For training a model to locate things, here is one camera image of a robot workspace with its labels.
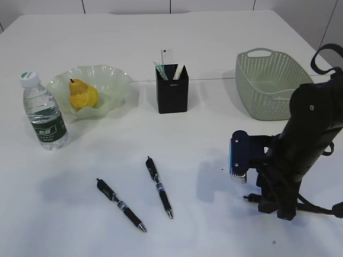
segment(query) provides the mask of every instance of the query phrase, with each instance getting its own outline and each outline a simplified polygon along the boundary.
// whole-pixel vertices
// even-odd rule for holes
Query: yellow pear
[[[70,104],[77,111],[83,107],[94,107],[98,102],[99,95],[96,88],[82,80],[70,79],[69,90]]]

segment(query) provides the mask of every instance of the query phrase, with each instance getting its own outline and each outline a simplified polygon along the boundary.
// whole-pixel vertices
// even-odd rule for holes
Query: water bottle
[[[68,143],[68,133],[53,95],[41,84],[34,71],[20,76],[24,88],[25,113],[33,126],[39,143],[46,150],[57,150]]]

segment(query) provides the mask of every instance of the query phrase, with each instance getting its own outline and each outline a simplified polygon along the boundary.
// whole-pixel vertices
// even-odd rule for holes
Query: green plastic basket
[[[249,55],[255,51],[270,55]],[[289,119],[290,97],[303,83],[313,81],[303,67],[284,52],[256,48],[237,56],[237,90],[245,108],[255,119]]]

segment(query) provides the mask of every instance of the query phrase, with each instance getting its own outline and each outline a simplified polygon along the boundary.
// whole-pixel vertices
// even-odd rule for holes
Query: green glass bowl
[[[98,90],[99,100],[93,108],[84,107],[76,111],[71,106],[70,79],[80,79]],[[76,115],[80,119],[100,118],[120,105],[130,92],[128,85],[131,81],[131,77],[125,72],[108,65],[79,66],[53,78],[47,89],[55,97],[63,113]]]

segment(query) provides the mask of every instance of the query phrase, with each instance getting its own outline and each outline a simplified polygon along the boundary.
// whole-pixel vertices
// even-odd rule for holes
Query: pen
[[[163,80],[168,80],[168,77],[165,73],[165,70],[163,68],[163,66],[160,64],[159,61],[154,61],[154,64],[156,66],[156,70],[159,72],[159,74],[161,75]]]
[[[173,218],[172,207],[170,206],[170,203],[168,201],[166,191],[163,188],[163,185],[160,181],[160,177],[159,177],[159,174],[157,173],[157,169],[155,167],[155,164],[149,156],[148,156],[148,160],[146,160],[145,164],[146,164],[146,167],[148,168],[148,170],[150,172],[150,176],[151,176],[152,180],[156,182],[156,188],[160,194],[160,198],[161,198],[162,204],[165,208],[165,211],[167,212],[169,218]]]
[[[183,67],[184,67],[184,65],[182,63],[180,63],[177,66],[175,74],[174,74],[174,77],[173,77],[173,80],[178,80],[180,78],[180,75],[181,75],[181,72],[183,70]]]
[[[146,232],[146,228],[142,221],[131,211],[131,209],[120,200],[115,192],[102,180],[97,178],[98,183],[96,186],[98,189],[106,195],[106,197],[117,204],[119,209],[126,215],[127,218],[140,230]]]

